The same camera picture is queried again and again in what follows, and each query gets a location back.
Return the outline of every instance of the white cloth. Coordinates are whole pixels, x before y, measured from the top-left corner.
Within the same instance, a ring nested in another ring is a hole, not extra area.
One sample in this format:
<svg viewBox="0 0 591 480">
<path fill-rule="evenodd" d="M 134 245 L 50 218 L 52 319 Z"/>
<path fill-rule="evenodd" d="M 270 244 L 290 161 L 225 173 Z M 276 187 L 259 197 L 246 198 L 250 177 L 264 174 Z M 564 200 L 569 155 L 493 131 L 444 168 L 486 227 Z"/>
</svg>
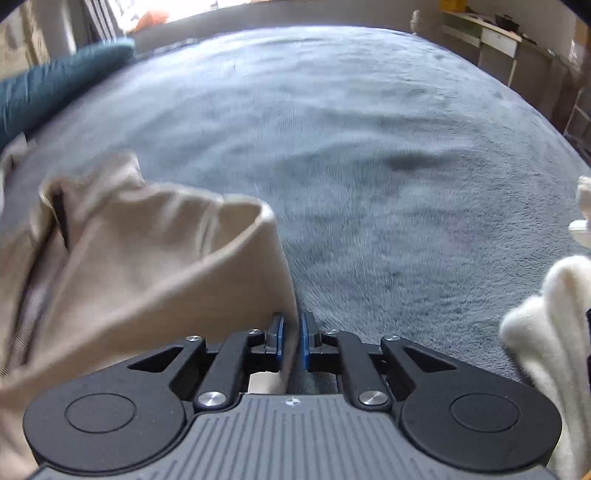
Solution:
<svg viewBox="0 0 591 480">
<path fill-rule="evenodd" d="M 563 428 L 549 467 L 561 480 L 591 469 L 591 260 L 569 257 L 548 272 L 539 296 L 507 314 L 501 339 L 535 386 L 558 408 Z"/>
</svg>

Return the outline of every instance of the ribbed plastic surface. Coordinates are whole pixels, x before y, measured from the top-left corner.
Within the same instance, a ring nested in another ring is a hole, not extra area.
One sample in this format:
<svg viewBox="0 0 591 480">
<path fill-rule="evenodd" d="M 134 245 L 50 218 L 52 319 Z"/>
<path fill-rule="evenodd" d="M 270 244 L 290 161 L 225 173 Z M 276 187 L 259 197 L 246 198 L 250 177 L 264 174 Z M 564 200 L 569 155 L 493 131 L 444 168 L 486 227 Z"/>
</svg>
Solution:
<svg viewBox="0 0 591 480">
<path fill-rule="evenodd" d="M 35 480 L 75 476 L 43 468 Z M 412 447 L 384 413 L 341 395 L 245 395 L 234 409 L 204 414 L 167 456 L 105 480 L 553 480 L 542 467 L 487 476 L 442 465 Z"/>
</svg>

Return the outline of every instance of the gray fleece blanket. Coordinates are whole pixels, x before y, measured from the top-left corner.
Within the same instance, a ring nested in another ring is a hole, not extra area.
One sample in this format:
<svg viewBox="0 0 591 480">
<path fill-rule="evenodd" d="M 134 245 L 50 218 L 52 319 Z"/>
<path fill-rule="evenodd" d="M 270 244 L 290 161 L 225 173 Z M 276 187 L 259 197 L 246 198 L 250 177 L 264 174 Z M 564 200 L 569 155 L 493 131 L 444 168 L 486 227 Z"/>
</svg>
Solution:
<svg viewBox="0 0 591 480">
<path fill-rule="evenodd" d="M 516 93 L 402 33 L 214 38 L 118 72 L 37 142 L 9 179 L 3 232 L 47 174 L 130 148 L 148 181 L 270 203 L 300 306 L 323 327 L 397 333 L 508 377 L 499 321 L 583 252 L 567 225 L 589 168 Z M 312 388 L 326 387 L 293 385 Z"/>
</svg>

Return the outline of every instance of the black circular cap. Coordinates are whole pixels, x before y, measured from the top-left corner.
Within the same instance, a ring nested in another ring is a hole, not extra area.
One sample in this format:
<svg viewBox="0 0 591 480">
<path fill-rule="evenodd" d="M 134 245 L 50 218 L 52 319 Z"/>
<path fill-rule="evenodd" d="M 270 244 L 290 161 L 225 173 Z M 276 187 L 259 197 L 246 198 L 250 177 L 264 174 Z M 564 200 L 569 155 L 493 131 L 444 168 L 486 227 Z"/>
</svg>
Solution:
<svg viewBox="0 0 591 480">
<path fill-rule="evenodd" d="M 74 400 L 66 409 L 66 418 L 75 429 L 88 433 L 106 433 L 127 425 L 135 415 L 135 404 L 111 393 L 87 395 Z"/>
<path fill-rule="evenodd" d="M 547 461 L 561 427 L 550 400 L 526 385 L 466 370 L 425 375 L 400 410 L 407 438 L 431 457 L 472 472 Z"/>
<path fill-rule="evenodd" d="M 186 422 L 169 384 L 169 377 L 115 365 L 47 390 L 23 419 L 35 459 L 85 475 L 120 472 L 154 458 Z"/>
<path fill-rule="evenodd" d="M 463 427 L 483 433 L 502 432 L 519 420 L 519 409 L 511 400 L 486 393 L 458 398 L 450 412 Z"/>
</svg>

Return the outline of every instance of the beige garment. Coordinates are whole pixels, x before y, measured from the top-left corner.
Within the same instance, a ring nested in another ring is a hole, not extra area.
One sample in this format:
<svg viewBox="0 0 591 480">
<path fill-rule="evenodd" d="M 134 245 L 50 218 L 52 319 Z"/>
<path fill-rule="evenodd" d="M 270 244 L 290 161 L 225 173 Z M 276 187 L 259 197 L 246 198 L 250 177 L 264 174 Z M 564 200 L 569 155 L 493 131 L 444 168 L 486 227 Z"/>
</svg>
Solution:
<svg viewBox="0 0 591 480">
<path fill-rule="evenodd" d="M 54 209 L 57 192 L 65 222 Z M 10 337 L 18 311 L 31 315 L 43 304 L 33 294 L 18 307 L 48 238 L 49 266 L 37 273 L 34 290 L 48 291 L 51 300 L 20 365 L 7 356 L 22 359 L 26 349 L 10 347 Z M 288 320 L 287 368 L 258 374 L 250 390 L 283 390 L 296 349 L 296 300 L 270 207 L 246 196 L 146 185 L 130 154 L 82 181 L 41 188 L 30 224 L 0 248 L 0 296 L 2 480 L 22 479 L 36 467 L 22 414 L 49 387 L 187 335 L 216 342 L 237 330 L 265 329 L 279 311 Z"/>
</svg>

